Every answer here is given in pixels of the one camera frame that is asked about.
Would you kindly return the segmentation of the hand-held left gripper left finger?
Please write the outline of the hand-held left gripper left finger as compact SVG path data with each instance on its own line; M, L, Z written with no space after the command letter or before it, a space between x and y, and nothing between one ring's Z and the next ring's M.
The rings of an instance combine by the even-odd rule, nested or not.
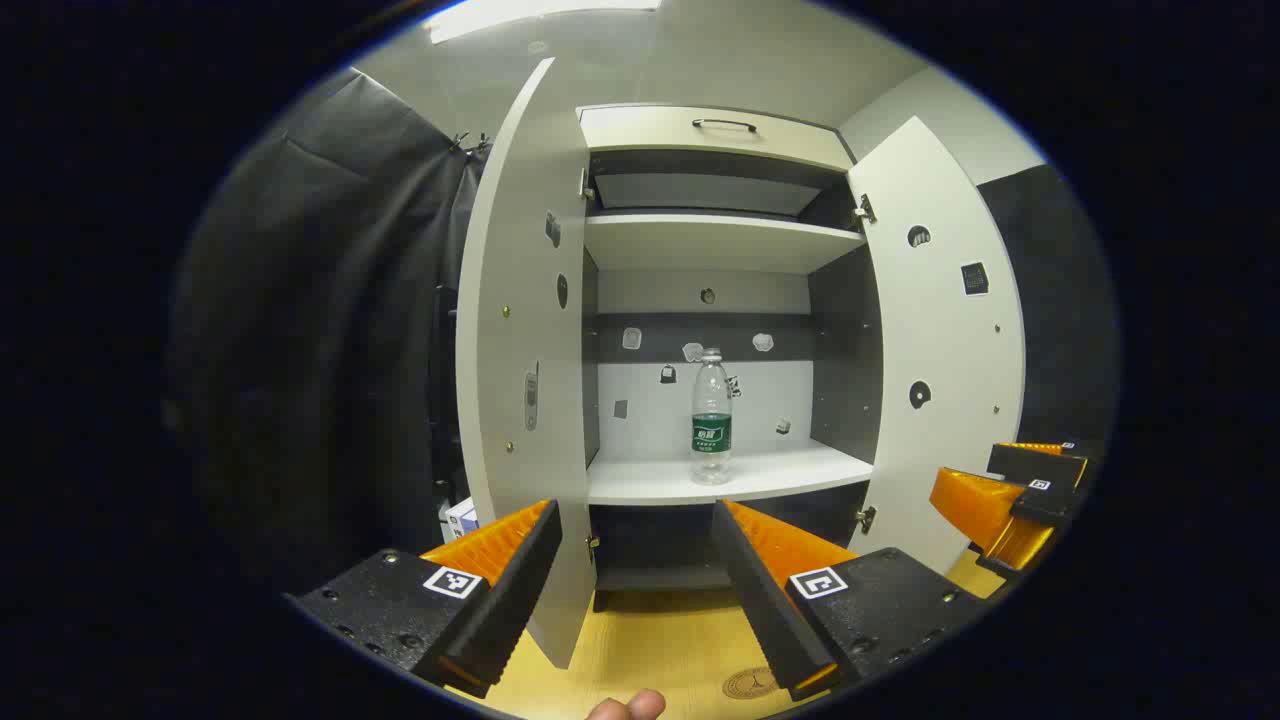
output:
M379 550L289 600L360 652L484 698L525 633L561 541L559 505L544 498L425 553Z

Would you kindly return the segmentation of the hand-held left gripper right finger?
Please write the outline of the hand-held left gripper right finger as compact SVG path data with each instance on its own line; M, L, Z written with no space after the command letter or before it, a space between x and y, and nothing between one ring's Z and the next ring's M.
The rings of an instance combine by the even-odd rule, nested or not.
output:
M856 555L745 503L717 502L710 533L774 680L795 701L896 673L988 609L902 550Z

